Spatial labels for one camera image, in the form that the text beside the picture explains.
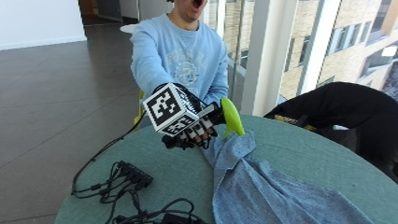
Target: yellow-green object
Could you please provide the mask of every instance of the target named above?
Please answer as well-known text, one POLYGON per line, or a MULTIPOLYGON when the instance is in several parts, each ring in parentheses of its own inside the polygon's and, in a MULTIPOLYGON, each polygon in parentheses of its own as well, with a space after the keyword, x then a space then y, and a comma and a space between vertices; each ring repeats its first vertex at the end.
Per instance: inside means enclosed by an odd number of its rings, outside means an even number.
POLYGON ((228 137, 232 131, 236 131, 239 136, 245 134, 244 126, 241 125, 240 115, 235 103, 227 98, 221 98, 221 108, 225 118, 227 132, 223 140, 228 137))
MULTIPOLYGON (((144 97, 144 91, 140 90, 140 100, 142 100, 143 97, 144 97)), ((143 114, 144 114, 144 107, 140 104, 140 106, 139 106, 139 116, 135 118, 135 125, 139 123, 139 120, 142 119, 143 114)))

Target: white wall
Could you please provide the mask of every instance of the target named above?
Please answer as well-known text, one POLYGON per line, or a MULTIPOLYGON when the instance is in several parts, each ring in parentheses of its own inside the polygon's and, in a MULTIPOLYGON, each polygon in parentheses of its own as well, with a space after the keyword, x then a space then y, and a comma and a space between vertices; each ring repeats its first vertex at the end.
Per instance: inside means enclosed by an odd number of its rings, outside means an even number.
POLYGON ((0 50, 87 40, 78 0, 0 4, 0 50))
POLYGON ((171 12, 174 4, 166 0, 142 0, 140 1, 140 20, 148 20, 171 12))
POLYGON ((123 17, 139 18, 138 0, 120 0, 123 17))

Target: wire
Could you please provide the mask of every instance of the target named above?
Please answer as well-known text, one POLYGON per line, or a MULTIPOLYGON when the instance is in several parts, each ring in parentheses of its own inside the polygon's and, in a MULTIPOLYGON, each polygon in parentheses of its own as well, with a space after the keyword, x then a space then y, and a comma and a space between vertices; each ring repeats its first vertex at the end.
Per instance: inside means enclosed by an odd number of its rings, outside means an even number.
POLYGON ((95 154, 95 156, 88 160, 88 162, 86 163, 86 165, 83 166, 83 168, 80 169, 80 171, 78 172, 78 174, 74 177, 74 182, 72 182, 72 192, 71 194, 76 196, 76 192, 79 192, 79 190, 76 190, 76 183, 78 183, 78 179, 84 171, 84 169, 87 168, 87 166, 96 161, 98 157, 110 149, 111 146, 114 146, 119 141, 124 140, 126 136, 128 134, 131 134, 139 127, 142 120, 144 118, 146 115, 146 111, 140 117, 139 122, 134 125, 134 127, 127 131, 126 134, 123 134, 119 138, 116 138, 115 140, 112 140, 103 148, 102 150, 95 154))

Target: black chair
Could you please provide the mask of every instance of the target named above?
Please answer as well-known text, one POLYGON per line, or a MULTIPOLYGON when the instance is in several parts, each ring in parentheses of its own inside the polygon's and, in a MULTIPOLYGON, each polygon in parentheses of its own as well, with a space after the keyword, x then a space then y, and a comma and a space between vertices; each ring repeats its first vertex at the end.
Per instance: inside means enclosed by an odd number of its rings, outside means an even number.
POLYGON ((398 184, 398 103, 385 93, 333 82, 280 104, 264 117, 279 116, 297 120, 296 125, 313 127, 329 138, 339 133, 324 132, 333 125, 348 127, 348 134, 340 134, 335 141, 353 140, 351 149, 398 184))

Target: hand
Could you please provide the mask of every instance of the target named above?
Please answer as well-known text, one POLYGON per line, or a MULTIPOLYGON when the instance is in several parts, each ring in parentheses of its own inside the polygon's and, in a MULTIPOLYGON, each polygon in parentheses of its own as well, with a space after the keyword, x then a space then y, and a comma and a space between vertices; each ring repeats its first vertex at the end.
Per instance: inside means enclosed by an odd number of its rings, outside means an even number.
POLYGON ((217 136, 217 132, 213 128, 212 121, 208 117, 204 117, 192 128, 186 129, 175 137, 166 135, 162 141, 167 148, 182 147, 183 149, 187 149, 188 147, 195 146, 207 148, 205 141, 209 141, 212 136, 217 136))

